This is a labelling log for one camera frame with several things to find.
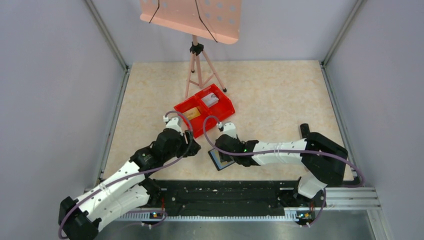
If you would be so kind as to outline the black leather card holder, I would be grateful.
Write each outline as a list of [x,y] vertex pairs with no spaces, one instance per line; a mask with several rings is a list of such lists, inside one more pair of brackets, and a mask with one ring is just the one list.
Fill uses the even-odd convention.
[[228,159],[223,158],[221,153],[216,149],[211,149],[207,153],[217,171],[222,171],[223,169],[236,163],[231,157]]

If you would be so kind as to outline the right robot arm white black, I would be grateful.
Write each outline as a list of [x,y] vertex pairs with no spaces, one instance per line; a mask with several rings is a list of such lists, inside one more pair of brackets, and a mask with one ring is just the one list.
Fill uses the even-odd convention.
[[292,142],[268,143],[241,141],[222,134],[216,141],[219,156],[244,167],[268,164],[301,165],[307,173],[300,177],[293,200],[307,206],[326,186],[341,186],[344,181],[348,151],[318,132]]

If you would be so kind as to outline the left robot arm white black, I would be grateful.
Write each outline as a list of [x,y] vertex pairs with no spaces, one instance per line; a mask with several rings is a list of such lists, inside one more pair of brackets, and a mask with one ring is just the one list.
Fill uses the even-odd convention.
[[68,196],[61,201],[59,239],[93,240],[104,227],[127,212],[163,204],[161,187],[150,175],[169,167],[172,158],[195,156],[200,149],[193,131],[165,128],[155,141],[138,149],[109,178],[76,198]]

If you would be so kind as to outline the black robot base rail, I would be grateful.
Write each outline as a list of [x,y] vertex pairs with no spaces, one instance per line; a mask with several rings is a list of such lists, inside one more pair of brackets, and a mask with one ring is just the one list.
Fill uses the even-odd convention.
[[326,206],[326,192],[311,199],[297,192],[296,181],[158,180],[155,203],[137,207],[118,220],[157,223],[293,221],[311,224]]

